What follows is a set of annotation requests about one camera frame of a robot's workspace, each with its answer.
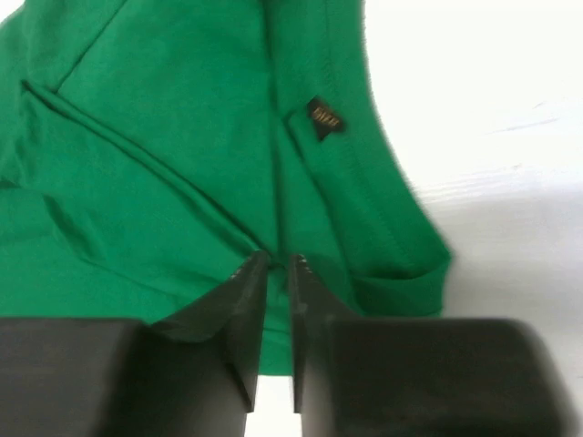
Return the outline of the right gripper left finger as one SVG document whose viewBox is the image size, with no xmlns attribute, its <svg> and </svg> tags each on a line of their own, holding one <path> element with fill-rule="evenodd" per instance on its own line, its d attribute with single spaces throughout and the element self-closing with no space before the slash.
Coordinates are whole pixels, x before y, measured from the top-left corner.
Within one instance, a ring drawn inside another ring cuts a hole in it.
<svg viewBox="0 0 583 437">
<path fill-rule="evenodd" d="M 253 410 L 267 256 L 153 324 L 4 318 L 4 436 L 241 436 Z"/>
</svg>

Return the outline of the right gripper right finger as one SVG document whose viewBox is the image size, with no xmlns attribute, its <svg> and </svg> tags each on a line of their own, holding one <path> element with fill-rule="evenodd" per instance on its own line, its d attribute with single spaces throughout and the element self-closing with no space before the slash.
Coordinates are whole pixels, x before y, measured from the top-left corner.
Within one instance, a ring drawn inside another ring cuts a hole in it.
<svg viewBox="0 0 583 437">
<path fill-rule="evenodd" d="M 305 436 L 578 434 L 547 347 L 523 322 L 364 317 L 300 255 L 288 292 Z"/>
</svg>

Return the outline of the green t shirt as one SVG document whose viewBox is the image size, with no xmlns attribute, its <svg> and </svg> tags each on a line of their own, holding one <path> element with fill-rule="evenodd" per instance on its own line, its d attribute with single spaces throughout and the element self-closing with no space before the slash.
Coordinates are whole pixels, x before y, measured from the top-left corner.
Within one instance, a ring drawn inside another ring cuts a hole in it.
<svg viewBox="0 0 583 437">
<path fill-rule="evenodd" d="M 162 319 L 299 253 L 352 309 L 435 316 L 450 255 L 377 122 L 358 1 L 27 1 L 1 25 L 1 312 Z"/>
</svg>

